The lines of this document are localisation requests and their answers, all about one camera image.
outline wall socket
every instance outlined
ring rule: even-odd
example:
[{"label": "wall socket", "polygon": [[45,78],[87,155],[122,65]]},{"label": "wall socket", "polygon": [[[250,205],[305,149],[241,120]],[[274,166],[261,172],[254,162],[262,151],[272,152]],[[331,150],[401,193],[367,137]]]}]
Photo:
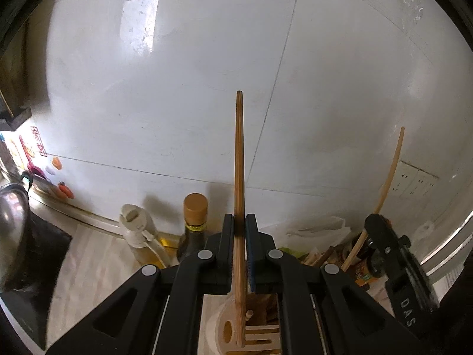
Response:
[{"label": "wall socket", "polygon": [[389,194],[420,199],[432,190],[437,181],[436,176],[399,161]]}]

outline silver screw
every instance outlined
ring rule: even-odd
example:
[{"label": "silver screw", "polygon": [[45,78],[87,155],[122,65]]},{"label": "silver screw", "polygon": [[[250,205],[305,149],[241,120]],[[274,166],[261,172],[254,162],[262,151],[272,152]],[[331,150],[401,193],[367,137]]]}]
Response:
[{"label": "silver screw", "polygon": [[145,276],[151,276],[151,275],[154,275],[157,272],[157,270],[158,269],[153,264],[148,264],[148,265],[145,265],[145,267],[141,269],[141,273]]},{"label": "silver screw", "polygon": [[208,249],[203,249],[202,251],[199,251],[197,254],[197,257],[202,260],[207,260],[210,259],[213,256],[212,251],[209,251]]},{"label": "silver screw", "polygon": [[331,263],[328,263],[323,269],[330,275],[335,275],[340,271],[337,265]]},{"label": "silver screw", "polygon": [[272,249],[271,251],[268,252],[268,256],[271,259],[281,259],[282,258],[282,251],[278,249]]}]

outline white plastic bag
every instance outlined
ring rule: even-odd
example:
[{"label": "white plastic bag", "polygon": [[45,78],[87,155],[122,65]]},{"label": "white plastic bag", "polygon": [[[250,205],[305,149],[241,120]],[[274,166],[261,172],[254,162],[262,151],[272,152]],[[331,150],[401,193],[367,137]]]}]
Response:
[{"label": "white plastic bag", "polygon": [[263,227],[260,232],[273,236],[276,247],[295,257],[308,253],[323,253],[350,234],[345,219],[327,216],[317,219],[294,220]]}]

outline white wall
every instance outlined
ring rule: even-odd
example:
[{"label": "white wall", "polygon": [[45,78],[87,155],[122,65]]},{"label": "white wall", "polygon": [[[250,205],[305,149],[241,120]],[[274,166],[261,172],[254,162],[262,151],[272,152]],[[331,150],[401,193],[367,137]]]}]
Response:
[{"label": "white wall", "polygon": [[45,0],[28,27],[33,121],[75,205],[145,205],[175,233],[187,193],[231,212],[237,89],[261,226],[361,227],[401,126],[401,159],[439,185],[384,214],[399,232],[435,220],[472,174],[472,66],[433,0]]}]

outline brown bottle cap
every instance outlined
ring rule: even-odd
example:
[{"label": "brown bottle cap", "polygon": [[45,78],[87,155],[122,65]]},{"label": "brown bottle cap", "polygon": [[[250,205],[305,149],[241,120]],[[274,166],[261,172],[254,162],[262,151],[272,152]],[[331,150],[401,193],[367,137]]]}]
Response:
[{"label": "brown bottle cap", "polygon": [[207,221],[207,198],[201,193],[191,193],[184,199],[184,219],[191,226],[199,226]]}]

